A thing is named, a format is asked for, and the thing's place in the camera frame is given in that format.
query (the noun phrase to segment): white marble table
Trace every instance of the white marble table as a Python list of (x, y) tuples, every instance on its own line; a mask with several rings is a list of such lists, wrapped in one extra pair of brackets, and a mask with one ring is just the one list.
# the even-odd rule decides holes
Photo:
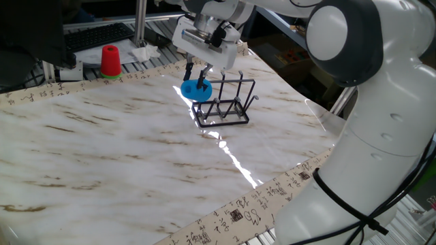
[(24, 244), (154, 244), (336, 142), (343, 120), (258, 57), (238, 70), (248, 125), (196, 127), (183, 72), (0, 110), (0, 223)]

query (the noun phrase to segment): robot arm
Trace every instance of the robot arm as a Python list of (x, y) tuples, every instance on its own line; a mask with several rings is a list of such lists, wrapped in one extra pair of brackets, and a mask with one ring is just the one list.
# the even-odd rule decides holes
[[(180, 19), (174, 45), (208, 62), (208, 68), (214, 65), (222, 70), (233, 66), (240, 37), (226, 21), (246, 21), (254, 5), (310, 17), (306, 39), (312, 60), (339, 85), (358, 86), (359, 91), (319, 175), (342, 200), (365, 215), (395, 193), (436, 130), (436, 71), (419, 60), (435, 41), (435, 17), (427, 6), (419, 0), (178, 3), (196, 17)], [(392, 208), (377, 220), (386, 226), (395, 212)], [(359, 221), (313, 180), (277, 217), (275, 245), (316, 238)], [(353, 232), (314, 244), (344, 244)], [(364, 233), (365, 239), (375, 234), (368, 228)]]
[(308, 18), (313, 6), (321, 0), (304, 0), (301, 7), (298, 6), (299, 3), (293, 4), (289, 0), (166, 1), (178, 4), (196, 15), (193, 20), (186, 17), (179, 20), (173, 44), (225, 71), (233, 67), (236, 42), (240, 39), (240, 33), (228, 22), (246, 22), (255, 5), (287, 16)]

